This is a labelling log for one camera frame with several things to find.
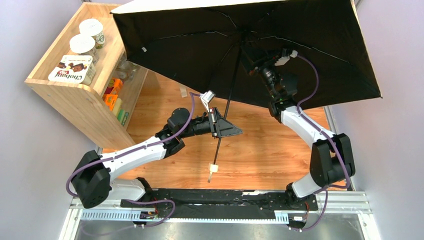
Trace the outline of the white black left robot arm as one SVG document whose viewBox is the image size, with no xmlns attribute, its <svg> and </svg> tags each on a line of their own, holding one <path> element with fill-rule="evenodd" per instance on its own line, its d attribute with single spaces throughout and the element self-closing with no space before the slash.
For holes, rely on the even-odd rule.
<svg viewBox="0 0 424 240">
<path fill-rule="evenodd" d="M 226 120 L 213 108 L 193 118 L 186 108 L 176 108 L 163 128 L 148 140 L 131 147 L 98 154 L 86 152 L 70 177 L 77 197 L 86 209 L 104 202 L 116 189 L 114 180 L 123 173 L 149 162 L 162 160 L 185 147 L 184 138 L 210 134 L 225 138 L 242 134 L 242 129 Z"/>
</svg>

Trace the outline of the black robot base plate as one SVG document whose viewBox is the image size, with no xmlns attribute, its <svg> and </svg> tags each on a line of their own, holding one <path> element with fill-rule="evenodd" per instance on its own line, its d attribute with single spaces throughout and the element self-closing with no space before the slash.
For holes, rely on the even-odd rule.
<svg viewBox="0 0 424 240">
<path fill-rule="evenodd" d="M 157 188 L 149 190 L 141 202 L 172 200 L 172 218 L 268 220 L 275 211 L 318 210 L 316 197 L 290 202 L 283 190 L 229 190 Z"/>
</svg>

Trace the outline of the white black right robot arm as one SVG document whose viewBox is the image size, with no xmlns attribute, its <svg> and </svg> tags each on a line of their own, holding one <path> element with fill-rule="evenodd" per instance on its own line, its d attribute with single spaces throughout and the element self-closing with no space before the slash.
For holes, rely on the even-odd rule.
<svg viewBox="0 0 424 240">
<path fill-rule="evenodd" d="M 305 61 L 315 75 L 315 87 L 310 95 L 294 100 L 298 92 L 295 75 L 283 75 L 277 66 L 290 59 Z M 310 148 L 309 172 L 286 187 L 285 202 L 291 209 L 305 205 L 315 194 L 327 188 L 348 189 L 355 174 L 355 163 L 350 138 L 336 134 L 312 120 L 301 108 L 317 92 L 320 78 L 315 65 L 297 51 L 242 51 L 242 64 L 249 76 L 259 75 L 270 94 L 269 112 L 280 123 L 293 130 Z"/>
</svg>

